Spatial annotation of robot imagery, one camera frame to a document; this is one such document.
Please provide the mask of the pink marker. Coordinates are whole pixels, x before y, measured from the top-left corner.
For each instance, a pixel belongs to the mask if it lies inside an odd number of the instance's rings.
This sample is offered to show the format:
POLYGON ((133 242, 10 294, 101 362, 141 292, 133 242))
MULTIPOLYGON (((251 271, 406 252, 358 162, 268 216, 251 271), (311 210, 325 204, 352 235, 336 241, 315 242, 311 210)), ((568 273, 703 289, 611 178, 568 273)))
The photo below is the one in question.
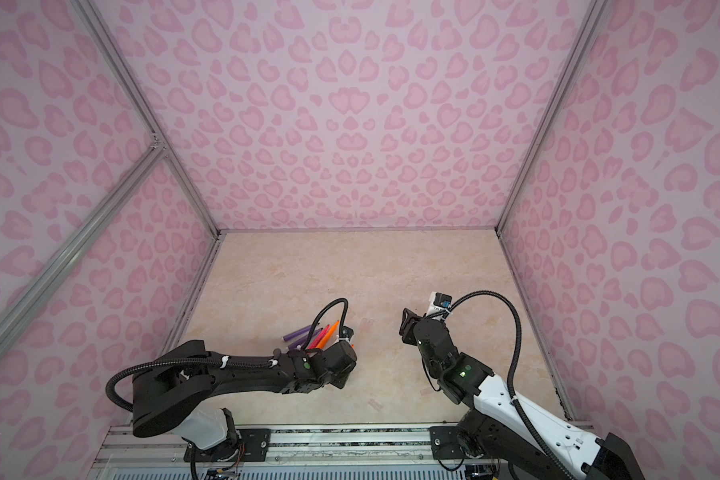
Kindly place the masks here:
POLYGON ((328 325, 324 327, 319 333, 316 334, 316 336, 310 341, 307 348, 308 349, 314 349, 317 347, 317 345, 320 343, 322 338, 329 332, 331 326, 328 325))

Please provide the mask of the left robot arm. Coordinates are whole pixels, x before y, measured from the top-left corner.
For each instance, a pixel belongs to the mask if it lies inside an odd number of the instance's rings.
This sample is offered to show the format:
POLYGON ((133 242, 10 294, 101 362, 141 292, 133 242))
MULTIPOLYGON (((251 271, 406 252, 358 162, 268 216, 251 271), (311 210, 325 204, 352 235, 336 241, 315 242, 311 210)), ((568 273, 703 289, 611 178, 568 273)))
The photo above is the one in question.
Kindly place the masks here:
POLYGON ((344 340, 325 350, 276 349, 268 357, 226 355, 191 340, 114 374, 105 393, 132 414, 134 436, 171 433, 187 442, 187 462, 226 461, 241 456, 244 440, 229 409, 206 408, 204 401, 250 392, 307 394, 327 385, 342 389, 356 363, 344 340))

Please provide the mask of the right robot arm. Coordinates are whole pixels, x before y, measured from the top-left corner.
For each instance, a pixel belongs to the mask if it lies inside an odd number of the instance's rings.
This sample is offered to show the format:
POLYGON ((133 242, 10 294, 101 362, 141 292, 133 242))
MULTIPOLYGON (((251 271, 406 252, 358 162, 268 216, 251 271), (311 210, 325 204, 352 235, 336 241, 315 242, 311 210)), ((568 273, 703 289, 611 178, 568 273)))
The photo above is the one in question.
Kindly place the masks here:
POLYGON ((404 309, 399 333, 418 349, 436 389, 468 407, 456 426, 466 457, 497 457, 537 479, 644 477, 625 440, 601 438, 512 393, 498 373, 457 349, 441 319, 404 309))

